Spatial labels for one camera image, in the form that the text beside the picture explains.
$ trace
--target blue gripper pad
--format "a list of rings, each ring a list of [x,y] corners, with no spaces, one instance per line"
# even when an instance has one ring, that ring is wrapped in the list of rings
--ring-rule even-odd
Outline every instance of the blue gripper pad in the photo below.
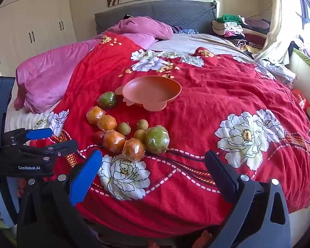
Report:
[[[53,135],[53,131],[50,128],[30,130],[26,134],[26,138],[30,140],[38,140],[43,138],[48,138]]]
[[[72,206],[75,207],[78,202],[83,201],[101,166],[102,154],[99,150],[96,150],[84,162],[83,168],[70,185],[69,200]]]

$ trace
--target headboard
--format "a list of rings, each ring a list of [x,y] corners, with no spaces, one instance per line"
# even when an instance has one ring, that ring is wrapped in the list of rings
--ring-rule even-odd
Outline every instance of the headboard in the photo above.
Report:
[[[197,29],[200,33],[213,34],[211,21],[216,18],[216,2],[191,0],[164,0],[126,5],[95,14],[97,33],[117,24],[128,14],[148,16],[183,29]]]

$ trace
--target white flower print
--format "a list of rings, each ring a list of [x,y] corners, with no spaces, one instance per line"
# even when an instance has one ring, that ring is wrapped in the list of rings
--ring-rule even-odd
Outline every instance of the white flower print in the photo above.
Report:
[[[163,57],[163,58],[167,58],[167,59],[175,59],[175,58],[184,58],[184,57],[188,57],[188,53],[184,53],[184,52],[165,52],[162,51],[158,54],[158,56]]]
[[[151,60],[153,57],[157,57],[158,55],[159,53],[153,50],[143,51],[143,49],[140,49],[139,51],[135,51],[132,53],[131,60]]]
[[[270,110],[260,109],[256,113],[257,115],[253,115],[254,121],[259,127],[263,128],[268,142],[280,142],[281,139],[285,138],[286,131]]]
[[[265,69],[263,66],[257,66],[255,67],[255,71],[265,75],[265,76],[268,76],[270,79],[275,79],[275,77],[273,76],[272,73],[270,73],[267,69]]]
[[[118,200],[142,199],[150,185],[146,163],[131,162],[124,155],[105,155],[98,175],[104,189]]]
[[[59,137],[62,129],[63,124],[65,120],[67,119],[69,114],[69,110],[62,111],[59,114],[55,114],[54,112],[50,112],[48,115],[44,116],[42,119],[40,119],[33,129],[45,129],[45,128],[51,128],[54,135],[56,137]]]
[[[245,161],[253,171],[263,161],[263,152],[269,148],[270,142],[280,142],[286,131],[274,114],[266,109],[256,111],[257,115],[243,112],[241,116],[230,114],[220,124],[215,135],[221,138],[218,148],[227,151],[225,159],[235,168]]]
[[[139,72],[148,72],[149,70],[156,71],[166,64],[168,64],[167,61],[159,59],[158,57],[154,57],[151,60],[142,59],[141,61],[132,66],[132,70]]]
[[[204,61],[203,61],[203,59],[201,59],[200,56],[197,56],[197,57],[191,57],[191,56],[183,57],[183,58],[180,59],[180,62],[185,62],[185,63],[188,63],[190,65],[197,66],[197,67],[202,67],[204,65]]]

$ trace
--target bowl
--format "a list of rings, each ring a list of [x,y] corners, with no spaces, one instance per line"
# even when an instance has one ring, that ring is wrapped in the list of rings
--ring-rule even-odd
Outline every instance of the bowl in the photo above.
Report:
[[[137,104],[152,112],[163,110],[180,93],[177,81],[153,75],[135,78],[115,90],[116,95],[123,95],[127,106]]]

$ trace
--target red bag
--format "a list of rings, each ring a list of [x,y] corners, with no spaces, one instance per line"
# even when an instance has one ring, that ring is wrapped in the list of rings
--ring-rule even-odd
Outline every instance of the red bag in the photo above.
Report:
[[[307,98],[302,94],[301,91],[299,91],[297,88],[292,89],[292,93],[295,96],[296,99],[299,101],[299,105],[303,110],[306,110],[308,107],[310,107],[310,103],[307,100]]]

